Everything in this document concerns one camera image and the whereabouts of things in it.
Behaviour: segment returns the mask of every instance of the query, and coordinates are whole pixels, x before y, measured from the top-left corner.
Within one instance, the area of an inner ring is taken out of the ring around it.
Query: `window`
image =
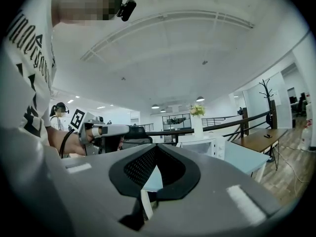
[[[164,131],[176,131],[191,128],[190,114],[162,116]]]

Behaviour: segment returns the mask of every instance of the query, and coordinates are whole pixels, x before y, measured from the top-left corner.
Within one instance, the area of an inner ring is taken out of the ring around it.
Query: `white table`
[[[263,172],[266,167],[266,162],[269,159],[268,155],[258,153],[248,148],[244,148],[235,143],[225,142],[225,160],[231,165],[238,168],[245,174],[250,175],[252,172],[259,170],[255,177],[257,182],[260,182],[263,176]],[[157,166],[155,167],[150,178],[144,185],[141,191],[141,199],[144,206],[144,210],[150,219],[153,215],[153,210],[150,205],[147,192],[157,192],[162,189],[161,173]]]

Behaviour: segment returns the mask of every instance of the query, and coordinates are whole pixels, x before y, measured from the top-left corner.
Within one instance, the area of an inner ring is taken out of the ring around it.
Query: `wooden floor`
[[[316,152],[297,150],[300,144],[302,130],[306,124],[306,117],[296,118],[296,128],[289,130],[280,139],[280,153],[295,169],[302,181],[310,181],[316,164]],[[277,197],[282,205],[296,199],[294,192],[295,175],[291,167],[279,156],[278,170],[274,162],[267,162],[261,184]],[[296,180],[297,197],[301,197],[309,183]]]

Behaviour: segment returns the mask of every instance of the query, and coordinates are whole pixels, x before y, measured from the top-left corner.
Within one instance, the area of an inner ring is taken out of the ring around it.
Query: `curved ceiling rail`
[[[108,44],[119,40],[120,38],[139,31],[143,28],[159,24],[167,21],[175,21],[175,20],[183,20],[183,19],[199,19],[199,20],[217,20],[219,22],[224,22],[232,25],[236,25],[239,27],[243,27],[246,29],[254,28],[254,24],[249,21],[243,20],[241,18],[225,14],[222,12],[216,11],[206,11],[206,10],[177,10],[177,11],[169,11],[164,13],[159,13],[155,15],[151,15],[148,17],[144,17],[138,20],[131,22],[127,27],[117,30],[106,37],[104,37],[101,41],[96,43],[87,53],[85,53],[82,57],[82,61],[87,61],[91,57],[94,56],[95,53],[100,52],[103,48],[105,48]]]

